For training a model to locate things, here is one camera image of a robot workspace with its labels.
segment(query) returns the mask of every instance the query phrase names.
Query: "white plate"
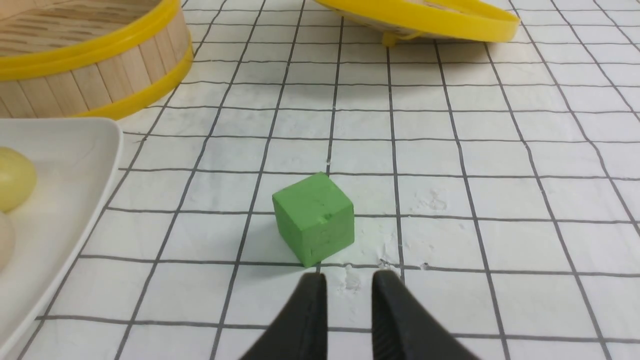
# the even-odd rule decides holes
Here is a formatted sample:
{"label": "white plate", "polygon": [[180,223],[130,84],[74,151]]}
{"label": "white plate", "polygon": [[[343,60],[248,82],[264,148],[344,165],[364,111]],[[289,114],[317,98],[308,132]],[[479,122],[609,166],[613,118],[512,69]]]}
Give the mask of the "white plate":
{"label": "white plate", "polygon": [[0,119],[0,146],[36,166],[38,183],[9,214],[16,247],[0,272],[0,359],[47,305],[106,202],[122,149],[109,119]]}

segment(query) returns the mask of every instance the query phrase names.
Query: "grid tablecloth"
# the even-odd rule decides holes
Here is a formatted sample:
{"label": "grid tablecloth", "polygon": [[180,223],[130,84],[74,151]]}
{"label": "grid tablecloth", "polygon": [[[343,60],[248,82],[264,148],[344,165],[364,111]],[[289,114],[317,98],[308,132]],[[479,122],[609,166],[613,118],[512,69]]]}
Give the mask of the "grid tablecloth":
{"label": "grid tablecloth", "polygon": [[[187,0],[193,70],[120,122],[114,193],[10,359],[237,359],[307,271],[330,359],[367,359],[379,268],[483,359],[640,359],[640,3],[492,3],[509,44],[386,50],[311,0]],[[305,270],[270,196],[314,172],[356,243]]]}

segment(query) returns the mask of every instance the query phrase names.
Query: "wooden steamer wall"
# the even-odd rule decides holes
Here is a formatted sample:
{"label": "wooden steamer wall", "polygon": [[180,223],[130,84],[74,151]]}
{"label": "wooden steamer wall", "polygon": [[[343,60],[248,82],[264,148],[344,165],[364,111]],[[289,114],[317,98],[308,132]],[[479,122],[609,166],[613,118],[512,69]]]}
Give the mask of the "wooden steamer wall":
{"label": "wooden steamer wall", "polygon": [[192,60],[178,0],[2,0],[0,118],[119,119],[177,86]]}

